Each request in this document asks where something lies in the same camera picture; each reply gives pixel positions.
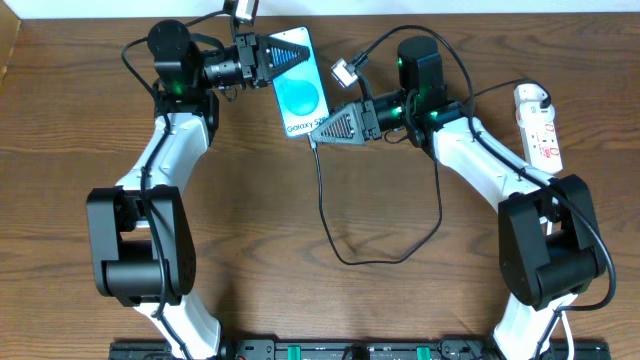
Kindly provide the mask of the blue smartphone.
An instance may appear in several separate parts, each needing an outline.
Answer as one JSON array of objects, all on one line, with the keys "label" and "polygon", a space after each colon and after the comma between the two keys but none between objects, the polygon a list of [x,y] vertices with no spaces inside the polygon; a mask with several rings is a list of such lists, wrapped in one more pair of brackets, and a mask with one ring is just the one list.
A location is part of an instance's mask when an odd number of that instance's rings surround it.
[{"label": "blue smartphone", "polygon": [[297,27],[271,34],[272,38],[306,47],[309,59],[278,76],[272,83],[280,109],[285,135],[305,135],[329,116],[320,72],[307,27]]}]

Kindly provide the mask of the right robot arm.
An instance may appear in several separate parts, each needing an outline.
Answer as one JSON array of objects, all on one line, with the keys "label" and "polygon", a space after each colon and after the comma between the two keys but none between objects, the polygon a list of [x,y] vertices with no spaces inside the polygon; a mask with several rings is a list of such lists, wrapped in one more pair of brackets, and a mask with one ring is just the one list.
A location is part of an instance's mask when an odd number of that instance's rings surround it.
[{"label": "right robot arm", "polygon": [[615,268],[600,235],[592,197],[575,175],[558,176],[559,165],[519,157],[475,116],[473,98],[452,99],[443,76],[439,36],[415,36],[397,49],[400,87],[374,95],[363,69],[368,56],[337,61],[332,76],[343,87],[358,85],[358,100],[338,107],[310,136],[312,145],[362,145],[403,128],[413,146],[436,167],[463,177],[496,211],[499,267],[510,297],[494,328],[493,355],[540,359],[550,338],[592,281]]}]

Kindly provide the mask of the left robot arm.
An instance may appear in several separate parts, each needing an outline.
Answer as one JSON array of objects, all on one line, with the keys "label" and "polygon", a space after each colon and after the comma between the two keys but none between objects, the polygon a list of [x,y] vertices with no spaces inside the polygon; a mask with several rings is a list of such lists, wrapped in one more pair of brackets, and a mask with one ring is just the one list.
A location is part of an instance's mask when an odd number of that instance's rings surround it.
[{"label": "left robot arm", "polygon": [[231,45],[163,20],[142,38],[157,80],[146,87],[155,128],[132,169],[86,201],[98,292],[147,317],[177,359],[215,359],[220,322],[194,283],[196,254],[182,194],[219,124],[217,89],[262,88],[313,59],[310,33],[235,34]]}]

